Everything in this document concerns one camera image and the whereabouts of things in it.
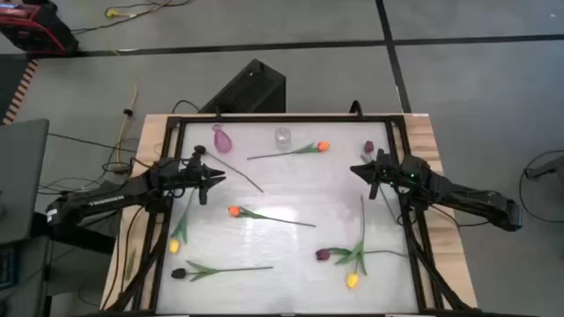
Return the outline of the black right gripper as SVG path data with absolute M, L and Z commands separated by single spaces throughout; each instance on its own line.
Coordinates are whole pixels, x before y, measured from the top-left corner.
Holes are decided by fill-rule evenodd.
M 369 199 L 377 197 L 380 181 L 404 188 L 415 188 L 419 184 L 415 173 L 404 171 L 389 154 L 384 154 L 381 149 L 360 154 L 360 163 L 351 166 L 350 169 L 370 187 Z

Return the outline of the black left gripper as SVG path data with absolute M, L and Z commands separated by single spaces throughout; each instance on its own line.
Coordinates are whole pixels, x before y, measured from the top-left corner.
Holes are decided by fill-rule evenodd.
M 167 189 L 198 188 L 200 205 L 206 205 L 209 190 L 226 179 L 223 171 L 204 164 L 200 153 L 193 154 L 191 158 L 177 159 L 175 163 L 177 169 L 167 176 Z

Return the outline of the purple artificial tulip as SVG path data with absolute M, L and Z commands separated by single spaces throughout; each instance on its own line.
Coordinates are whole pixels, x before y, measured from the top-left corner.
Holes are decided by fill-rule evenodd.
M 372 161 L 372 152 L 375 150 L 374 144 L 372 141 L 366 141 L 363 145 L 363 153 L 360 155 L 360 158 L 363 160 L 363 162 L 365 164 L 368 164 Z M 378 188 L 378 193 L 381 194 L 381 197 L 383 198 L 388 212 L 390 214 L 390 216 L 392 217 L 392 220 L 397 224 L 397 219 L 394 216 L 393 210 L 390 207 L 390 203 L 389 200 L 387 199 L 385 193 L 382 191 L 382 187 L 379 186 Z
M 406 254 L 391 250 L 353 251 L 347 248 L 329 247 L 317 250 L 315 252 L 315 258 L 319 262 L 326 262 L 332 256 L 336 256 L 338 258 L 336 264 L 354 262 L 360 266 L 361 264 L 365 264 L 365 256 L 367 254 L 391 254 L 399 257 L 406 257 Z

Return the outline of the orange artificial tulip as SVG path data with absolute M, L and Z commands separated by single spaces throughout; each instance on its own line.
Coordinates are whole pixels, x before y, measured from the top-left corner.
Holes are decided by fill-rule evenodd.
M 312 225 L 312 224 L 306 224 L 306 223 L 302 223 L 302 222 L 294 222 L 294 221 L 278 219 L 278 218 L 274 218 L 274 217 L 267 217 L 267 216 L 264 216 L 264 215 L 257 214 L 255 212 L 248 210 L 246 208 L 243 208 L 241 206 L 230 206 L 230 207 L 227 208 L 227 212 L 231 217 L 236 217 L 236 218 L 244 218 L 245 217 L 245 218 L 252 218 L 252 219 L 272 220 L 272 221 L 277 221 L 277 222 L 292 224 L 292 225 L 303 225 L 303 226 L 308 226 L 308 227 L 315 227 L 315 225 Z
M 282 153 L 277 153 L 277 154 L 268 154 L 268 155 L 249 157 L 248 160 L 272 158 L 272 157 L 279 157 L 279 156 L 293 155 L 293 154 L 321 153 L 321 152 L 326 152 L 329 149 L 330 149 L 330 143 L 329 142 L 320 141 L 318 143 L 312 143 L 312 144 L 306 145 L 306 146 L 304 146 L 300 149 L 297 149 L 297 150 L 287 151 L 287 152 L 282 152 Z

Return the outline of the yellow artificial tulip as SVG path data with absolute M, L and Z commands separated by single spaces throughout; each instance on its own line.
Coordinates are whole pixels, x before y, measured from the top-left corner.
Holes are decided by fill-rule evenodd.
M 193 190 L 190 193 L 186 208 L 174 230 L 170 234 L 168 251 L 171 254 L 178 254 L 182 245 L 185 245 L 188 242 L 188 211 L 195 192 L 196 190 Z
M 364 264 L 364 243 L 366 235 L 366 212 L 363 195 L 360 196 L 360 240 L 347 257 L 349 262 L 354 262 L 353 272 L 346 276 L 345 284 L 348 289 L 356 288 L 360 283 L 360 274 L 367 274 Z

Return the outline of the purple glass vase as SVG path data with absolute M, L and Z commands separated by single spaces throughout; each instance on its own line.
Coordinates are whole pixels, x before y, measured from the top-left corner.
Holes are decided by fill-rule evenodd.
M 212 127 L 214 131 L 214 146 L 218 152 L 227 153 L 233 148 L 233 142 L 229 135 L 223 131 L 220 124 L 214 124 Z

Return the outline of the clear cut-glass vase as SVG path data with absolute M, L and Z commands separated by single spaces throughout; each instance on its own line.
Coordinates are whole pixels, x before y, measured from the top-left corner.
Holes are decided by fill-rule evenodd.
M 275 130 L 275 145 L 281 150 L 285 151 L 290 148 L 292 142 L 291 130 L 286 127 L 279 127 Z

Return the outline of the black perforated box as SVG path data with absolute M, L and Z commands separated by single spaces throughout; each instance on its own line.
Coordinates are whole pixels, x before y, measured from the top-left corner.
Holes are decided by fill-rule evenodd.
M 286 112 L 286 76 L 253 59 L 199 111 L 200 114 Z

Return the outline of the loose green leaf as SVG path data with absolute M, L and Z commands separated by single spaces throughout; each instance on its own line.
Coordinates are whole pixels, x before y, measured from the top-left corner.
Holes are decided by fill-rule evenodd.
M 127 263 L 125 265 L 125 271 L 123 273 L 125 283 L 130 280 L 130 277 L 131 277 L 131 274 L 132 274 L 132 271 L 133 271 L 133 268 L 134 268 L 134 264 L 135 264 L 136 255 L 137 255 L 136 249 L 133 249 L 128 255 Z

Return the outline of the grey stand leg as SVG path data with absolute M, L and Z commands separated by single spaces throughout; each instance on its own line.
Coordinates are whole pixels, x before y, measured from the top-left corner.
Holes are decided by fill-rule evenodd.
M 552 159 L 541 166 L 525 169 L 525 176 L 528 179 L 537 179 L 551 173 L 556 175 L 556 178 L 564 187 L 564 155 Z

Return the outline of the grey desk panel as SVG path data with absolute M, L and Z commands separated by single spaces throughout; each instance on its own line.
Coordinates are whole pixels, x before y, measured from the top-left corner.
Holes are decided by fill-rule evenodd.
M 0 245 L 29 237 L 49 122 L 0 126 Z

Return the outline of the black mat with striped edge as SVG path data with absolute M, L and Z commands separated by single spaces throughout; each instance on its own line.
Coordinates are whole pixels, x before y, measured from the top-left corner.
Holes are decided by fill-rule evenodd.
M 38 68 L 38 59 L 0 55 L 0 125 L 15 122 Z

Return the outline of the red and black tool case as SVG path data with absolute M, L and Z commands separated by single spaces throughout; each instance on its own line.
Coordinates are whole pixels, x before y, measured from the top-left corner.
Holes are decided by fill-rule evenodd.
M 0 0 L 0 33 L 31 54 L 70 55 L 78 41 L 53 0 Z

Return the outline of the black aluminium table frame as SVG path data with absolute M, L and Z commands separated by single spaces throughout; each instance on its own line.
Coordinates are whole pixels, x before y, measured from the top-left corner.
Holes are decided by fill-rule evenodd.
M 443 167 L 433 126 L 428 114 L 366 114 L 366 119 L 394 119 L 394 132 L 392 133 L 395 141 L 394 149 L 399 157 L 403 157 L 410 152 L 418 157 L 425 159 L 437 173 L 443 173 Z M 136 158 L 148 164 L 159 159 L 161 156 L 170 156 L 180 145 L 180 138 L 175 135 L 175 128 L 181 120 L 194 119 L 202 121 L 204 119 L 214 120 L 211 114 L 148 114 L 145 117 L 143 128 L 140 134 L 140 141 L 137 146 Z M 226 114 L 224 120 L 228 119 L 260 119 L 271 120 L 273 122 L 290 122 L 297 120 L 301 122 L 314 122 L 316 119 L 321 122 L 329 122 L 333 119 L 346 119 L 358 122 L 359 116 L 356 114 Z M 144 259 L 150 250 L 157 243 L 158 237 L 164 231 L 163 226 L 157 222 L 161 216 L 141 216 L 138 220 L 133 218 L 136 209 L 129 207 L 123 211 L 122 223 L 120 227 L 125 229 L 128 225 L 133 225 L 131 245 L 141 247 L 142 252 L 139 258 L 134 261 L 134 272 L 142 266 Z M 451 208 L 445 208 L 443 213 L 435 210 L 426 217 L 426 223 L 421 228 L 427 228 L 429 240 L 428 253 L 434 256 L 434 263 L 442 277 L 450 288 L 466 304 L 476 307 L 477 300 L 472 285 L 470 272 L 468 270 L 464 247 L 459 231 L 453 224 L 449 224 L 449 217 L 455 215 Z M 112 294 L 123 283 L 113 278 L 122 276 L 122 269 L 125 267 L 127 257 L 125 247 L 125 237 L 119 238 L 112 253 L 111 267 L 104 290 L 104 299 L 108 302 L 100 307 L 96 317 L 153 317 L 156 309 L 157 300 L 157 280 L 158 274 L 156 267 L 164 259 L 160 257 L 152 264 L 143 283 L 130 298 L 128 305 L 122 311 L 110 310 L 118 296 Z

